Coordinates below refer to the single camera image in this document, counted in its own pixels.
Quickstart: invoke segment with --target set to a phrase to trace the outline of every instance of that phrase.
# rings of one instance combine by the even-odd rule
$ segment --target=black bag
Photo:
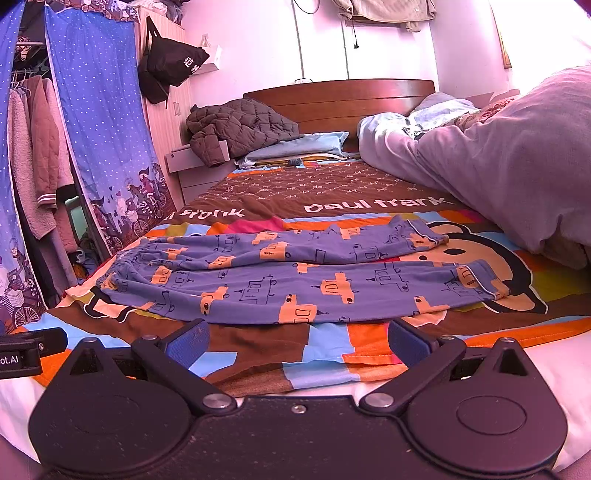
[[[209,58],[201,47],[163,38],[150,17],[148,31],[152,35],[152,47],[148,55],[148,71],[160,82],[180,86]]]
[[[150,34],[154,37],[154,33],[151,27],[154,27],[154,23],[148,17],[148,28],[146,30],[146,45],[144,47],[144,56],[139,61],[138,65],[138,78],[139,78],[139,89],[150,103],[160,103],[168,100],[168,94],[170,93],[170,85],[164,85],[160,83],[154,75],[148,71],[148,58],[150,56],[149,40]]]

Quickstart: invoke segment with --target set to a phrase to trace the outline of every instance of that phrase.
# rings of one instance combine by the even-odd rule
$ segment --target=blue pillow
[[[347,157],[343,143],[349,136],[348,132],[332,132],[328,134],[308,134],[295,140],[281,141],[265,148],[250,152],[240,161],[240,168],[253,167],[259,160],[270,158],[294,157],[312,153],[331,153],[340,157]]]

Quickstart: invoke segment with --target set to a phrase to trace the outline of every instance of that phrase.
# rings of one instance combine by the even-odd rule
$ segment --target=screw
[[[222,408],[232,405],[232,397],[225,393],[210,393],[203,397],[203,405],[208,408],[215,408],[221,410]]]
[[[394,397],[387,393],[370,393],[365,397],[365,403],[373,408],[388,408],[394,403]]]
[[[306,408],[305,405],[294,405],[291,408],[291,411],[293,413],[297,413],[297,414],[306,413],[306,410],[308,410],[308,409]]]

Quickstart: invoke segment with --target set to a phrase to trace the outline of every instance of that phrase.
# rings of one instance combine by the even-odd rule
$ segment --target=cable
[[[355,44],[353,48],[359,48],[359,43],[357,42],[357,32],[355,31],[355,20],[351,18],[351,26],[353,27],[353,35],[355,36]]]
[[[351,79],[349,74],[349,56],[347,55],[347,43],[345,41],[345,27],[343,26],[343,17],[340,18],[340,31],[343,34],[343,48],[345,49],[345,67],[347,68],[347,80]]]
[[[297,2],[297,0],[293,0],[293,3],[295,3],[297,5],[297,8],[299,8],[305,14],[308,14],[308,15],[314,15],[320,9],[320,0],[318,0],[318,5],[316,5],[316,10],[314,10],[313,12],[308,12],[308,11],[304,10],[302,7],[300,7],[300,4]]]
[[[296,15],[295,2],[296,2],[296,0],[291,0],[291,9],[294,12],[295,35],[297,36],[297,48],[300,51],[301,78],[302,79],[305,79],[306,78],[306,75],[304,74],[304,56],[302,55],[302,52],[301,52],[300,28],[298,27],[298,24],[297,24],[297,15]]]

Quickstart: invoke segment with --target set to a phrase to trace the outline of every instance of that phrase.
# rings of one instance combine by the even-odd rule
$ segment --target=drawer
[[[192,187],[202,183],[211,183],[225,179],[228,174],[236,168],[233,161],[227,161],[219,167],[207,168],[197,167],[178,172],[178,179],[181,187]]]
[[[217,185],[218,181],[213,181],[211,183],[202,183],[201,185],[193,185],[192,187],[186,187],[183,189],[183,197],[185,199],[185,204],[191,203],[194,199],[196,199],[202,193],[208,191],[214,185]]]
[[[234,164],[234,162],[230,161],[230,154],[228,152],[228,142],[223,140],[219,144],[226,162]],[[189,170],[191,168],[198,167],[207,168],[205,167],[205,164],[201,161],[201,158],[195,155],[193,150],[191,150],[191,147],[189,145],[184,145],[182,148],[172,150],[171,153],[166,155],[166,165],[168,166],[168,171],[170,173],[182,170]]]

